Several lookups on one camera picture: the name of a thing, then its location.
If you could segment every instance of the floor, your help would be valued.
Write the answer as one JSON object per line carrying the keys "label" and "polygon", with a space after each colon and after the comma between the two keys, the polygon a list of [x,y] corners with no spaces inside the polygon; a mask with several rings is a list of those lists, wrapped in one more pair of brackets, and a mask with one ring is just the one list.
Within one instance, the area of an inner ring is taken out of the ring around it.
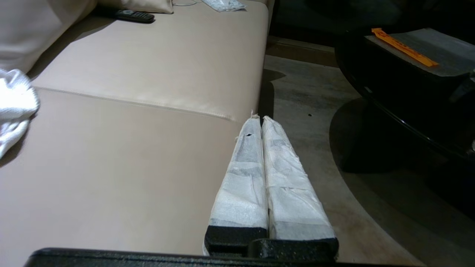
{"label": "floor", "polygon": [[425,186],[430,164],[363,175],[339,169],[364,105],[338,68],[266,56],[259,112],[286,130],[335,228],[338,261],[475,265],[475,222]]}

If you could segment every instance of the orange tag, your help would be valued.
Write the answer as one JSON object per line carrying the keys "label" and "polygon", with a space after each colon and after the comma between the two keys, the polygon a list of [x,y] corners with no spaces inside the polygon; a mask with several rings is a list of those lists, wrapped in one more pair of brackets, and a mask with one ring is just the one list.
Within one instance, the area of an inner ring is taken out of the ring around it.
{"label": "orange tag", "polygon": [[433,67],[433,66],[439,65],[439,63],[430,60],[428,57],[425,57],[425,56],[419,54],[418,52],[414,51],[413,49],[411,49],[407,45],[405,45],[405,44],[399,42],[398,40],[394,39],[393,37],[389,36],[387,33],[385,33],[383,30],[381,30],[381,28],[371,29],[371,32],[373,32],[374,35],[376,35],[377,38],[385,41],[386,43],[390,44],[391,46],[393,46],[397,50],[403,52],[404,54],[406,54],[410,57],[412,57],[413,59],[419,61],[420,63],[426,65],[427,67]]}

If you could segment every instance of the beige leather sofa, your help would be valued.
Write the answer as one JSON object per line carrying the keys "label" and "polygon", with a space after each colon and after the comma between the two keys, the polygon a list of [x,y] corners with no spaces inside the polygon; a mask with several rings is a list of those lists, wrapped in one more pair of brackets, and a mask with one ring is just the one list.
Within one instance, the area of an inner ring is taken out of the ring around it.
{"label": "beige leather sofa", "polygon": [[268,11],[243,2],[153,24],[89,16],[43,54],[40,110],[0,160],[0,266],[44,247],[201,254],[257,110]]}

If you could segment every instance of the white cable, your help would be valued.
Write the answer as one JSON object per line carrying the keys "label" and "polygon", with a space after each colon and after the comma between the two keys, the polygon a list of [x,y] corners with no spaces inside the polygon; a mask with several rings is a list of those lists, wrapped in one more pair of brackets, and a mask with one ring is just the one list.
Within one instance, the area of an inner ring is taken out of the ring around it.
{"label": "white cable", "polygon": [[192,5],[195,5],[195,4],[198,4],[198,2],[196,2],[195,0],[191,0],[193,1],[193,3],[189,3],[189,4],[176,4],[176,3],[173,3],[174,6],[177,6],[177,7],[187,7],[187,6],[192,6]]}

